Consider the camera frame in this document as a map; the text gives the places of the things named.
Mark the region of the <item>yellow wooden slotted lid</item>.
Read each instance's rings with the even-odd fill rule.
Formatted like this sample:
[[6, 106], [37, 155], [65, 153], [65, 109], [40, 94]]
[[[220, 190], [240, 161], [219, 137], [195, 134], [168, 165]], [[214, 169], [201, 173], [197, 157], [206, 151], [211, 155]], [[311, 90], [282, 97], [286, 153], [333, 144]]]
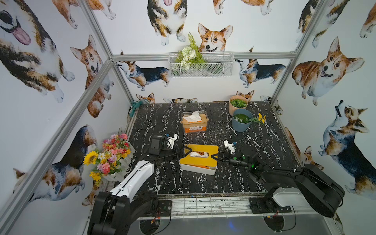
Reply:
[[187, 155], [179, 160], [180, 164], [203, 168], [217, 167], [217, 161], [212, 158], [212, 155], [218, 153], [218, 146], [188, 144], [187, 147], [192, 151], [188, 153], [189, 149], [185, 149]]

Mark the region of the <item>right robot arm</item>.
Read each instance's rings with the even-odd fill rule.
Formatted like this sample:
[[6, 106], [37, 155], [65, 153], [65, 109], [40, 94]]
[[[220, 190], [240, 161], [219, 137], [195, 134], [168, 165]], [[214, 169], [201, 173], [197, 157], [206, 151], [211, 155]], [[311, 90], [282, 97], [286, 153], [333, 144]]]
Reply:
[[332, 218], [343, 205], [345, 191], [315, 165], [284, 169], [263, 164], [256, 155], [235, 157], [230, 151], [211, 158], [242, 168], [252, 181], [263, 184], [267, 190], [264, 198], [250, 200], [253, 213], [290, 212], [293, 207], [307, 206]]

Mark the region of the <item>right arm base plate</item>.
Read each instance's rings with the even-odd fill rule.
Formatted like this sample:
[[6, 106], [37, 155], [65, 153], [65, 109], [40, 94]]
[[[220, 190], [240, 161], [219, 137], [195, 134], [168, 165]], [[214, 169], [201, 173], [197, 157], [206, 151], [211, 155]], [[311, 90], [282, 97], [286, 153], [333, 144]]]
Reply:
[[291, 213], [292, 208], [290, 206], [279, 206], [271, 198], [251, 197], [249, 198], [250, 209], [253, 214], [265, 214], [265, 213]]

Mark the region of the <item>white rectangular tissue box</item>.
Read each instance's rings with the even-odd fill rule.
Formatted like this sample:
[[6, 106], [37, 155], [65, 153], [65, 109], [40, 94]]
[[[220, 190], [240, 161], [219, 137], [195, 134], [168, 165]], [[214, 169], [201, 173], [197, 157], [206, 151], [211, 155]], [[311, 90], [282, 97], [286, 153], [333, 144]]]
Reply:
[[179, 163], [179, 165], [182, 170], [211, 175], [211, 176], [213, 176], [217, 170], [216, 166], [215, 167], [198, 167], [198, 166], [186, 165], [186, 164], [181, 164], [181, 163]]

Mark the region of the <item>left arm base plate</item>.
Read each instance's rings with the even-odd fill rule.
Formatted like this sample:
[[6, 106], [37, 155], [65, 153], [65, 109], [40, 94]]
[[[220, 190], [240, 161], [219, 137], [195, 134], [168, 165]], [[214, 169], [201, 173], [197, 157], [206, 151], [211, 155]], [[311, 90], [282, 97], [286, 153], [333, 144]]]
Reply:
[[144, 213], [141, 217], [170, 217], [171, 209], [171, 200], [158, 200], [157, 204], [153, 205], [151, 209]]

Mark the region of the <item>orange tissue pack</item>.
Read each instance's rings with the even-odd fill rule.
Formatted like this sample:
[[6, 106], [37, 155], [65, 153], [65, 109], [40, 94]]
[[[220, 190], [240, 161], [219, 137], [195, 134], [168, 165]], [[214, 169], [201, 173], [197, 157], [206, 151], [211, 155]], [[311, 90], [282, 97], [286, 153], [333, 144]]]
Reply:
[[198, 111], [192, 112], [190, 115], [183, 116], [183, 119], [187, 122], [200, 122], [202, 120]]
[[190, 157], [194, 158], [208, 158], [209, 154], [207, 152], [191, 152]]

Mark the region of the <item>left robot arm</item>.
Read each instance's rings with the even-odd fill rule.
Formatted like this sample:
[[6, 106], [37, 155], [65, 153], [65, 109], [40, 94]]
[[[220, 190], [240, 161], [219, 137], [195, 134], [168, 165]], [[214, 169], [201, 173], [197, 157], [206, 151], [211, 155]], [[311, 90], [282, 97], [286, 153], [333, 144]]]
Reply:
[[95, 200], [87, 233], [89, 235], [126, 235], [130, 226], [145, 215], [159, 217], [166, 206], [152, 192], [137, 192], [158, 164], [187, 157], [192, 149], [178, 143], [177, 135], [155, 135], [150, 147], [133, 170], [110, 192], [100, 192]]

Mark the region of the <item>clear plastic tissue box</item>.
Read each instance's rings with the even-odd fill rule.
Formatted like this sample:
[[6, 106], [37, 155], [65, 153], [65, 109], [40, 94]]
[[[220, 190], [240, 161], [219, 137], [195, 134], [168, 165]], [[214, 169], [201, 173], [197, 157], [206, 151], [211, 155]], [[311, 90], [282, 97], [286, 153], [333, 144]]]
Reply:
[[204, 132], [209, 118], [206, 111], [183, 112], [180, 123], [185, 133]]

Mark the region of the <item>light wooden slotted lid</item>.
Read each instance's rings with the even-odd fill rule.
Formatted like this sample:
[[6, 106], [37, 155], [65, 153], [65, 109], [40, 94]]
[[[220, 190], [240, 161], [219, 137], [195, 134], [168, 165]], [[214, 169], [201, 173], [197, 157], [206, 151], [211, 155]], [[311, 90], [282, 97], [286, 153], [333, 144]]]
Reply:
[[208, 123], [209, 119], [205, 114], [198, 114], [198, 115], [184, 115], [182, 117], [181, 123], [183, 125], [194, 125], [194, 124], [199, 124], [199, 125], [204, 125]]

